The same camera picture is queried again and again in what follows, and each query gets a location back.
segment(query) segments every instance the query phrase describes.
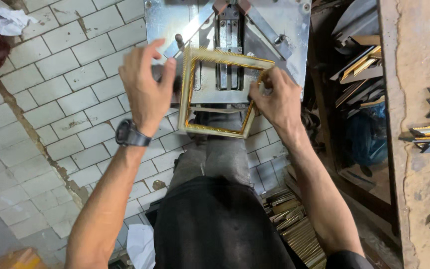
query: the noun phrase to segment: floor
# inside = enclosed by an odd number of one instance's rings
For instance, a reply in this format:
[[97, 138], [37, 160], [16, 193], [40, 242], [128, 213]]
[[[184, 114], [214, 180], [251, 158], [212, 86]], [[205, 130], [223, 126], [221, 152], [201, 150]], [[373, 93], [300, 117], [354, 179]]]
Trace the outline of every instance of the floor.
[[430, 269], [430, 154], [398, 140], [430, 124], [430, 1], [379, 3], [404, 266]]
[[[142, 0], [23, 0], [39, 23], [23, 30], [0, 69], [0, 256], [35, 247], [60, 268], [75, 218], [118, 145], [114, 127], [130, 118], [118, 75], [122, 57], [146, 44]], [[191, 140], [170, 109], [142, 159], [113, 258], [128, 225], [165, 196], [173, 161]], [[246, 140], [257, 193], [279, 186], [286, 149], [271, 124], [255, 118]]]

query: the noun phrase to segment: black watch strap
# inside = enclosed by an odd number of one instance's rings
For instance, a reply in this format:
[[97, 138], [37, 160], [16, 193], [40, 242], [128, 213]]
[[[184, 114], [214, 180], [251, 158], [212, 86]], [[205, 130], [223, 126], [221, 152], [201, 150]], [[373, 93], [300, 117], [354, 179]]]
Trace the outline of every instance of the black watch strap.
[[116, 142], [117, 144], [128, 146], [148, 146], [152, 141], [151, 137], [148, 137], [137, 130], [132, 120], [123, 120], [116, 130]]

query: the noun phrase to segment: crumpled paper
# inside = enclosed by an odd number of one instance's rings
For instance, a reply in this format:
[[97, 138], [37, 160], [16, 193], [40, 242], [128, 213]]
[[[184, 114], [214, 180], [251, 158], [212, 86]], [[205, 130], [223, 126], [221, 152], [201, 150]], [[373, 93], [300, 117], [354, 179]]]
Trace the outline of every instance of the crumpled paper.
[[2, 35], [21, 35], [22, 29], [28, 25], [28, 21], [38, 22], [33, 17], [24, 14], [22, 10], [0, 8], [0, 34]]
[[144, 224], [128, 226], [127, 254], [136, 269], [154, 268], [155, 248], [152, 226]]

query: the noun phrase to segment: gold picture frame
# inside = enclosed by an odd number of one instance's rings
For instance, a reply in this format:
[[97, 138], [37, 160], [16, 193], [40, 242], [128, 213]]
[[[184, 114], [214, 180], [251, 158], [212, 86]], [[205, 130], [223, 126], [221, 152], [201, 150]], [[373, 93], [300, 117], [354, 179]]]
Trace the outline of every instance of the gold picture frame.
[[183, 73], [182, 73], [182, 91], [180, 93], [180, 113], [178, 128], [181, 131], [189, 133], [198, 133], [206, 135], [220, 135], [235, 138], [247, 138], [251, 124], [255, 117], [254, 101], [250, 101], [247, 116], [243, 120], [241, 130], [229, 130], [224, 128], [191, 124], [188, 122], [191, 110], [190, 101], [192, 97], [192, 88], [194, 84], [194, 70], [197, 61], [213, 62], [216, 64], [236, 65], [260, 70], [257, 83], [261, 84], [266, 70], [272, 68], [275, 62], [265, 59], [259, 59], [233, 52], [209, 51], [206, 48], [194, 49], [187, 46], [183, 51]]

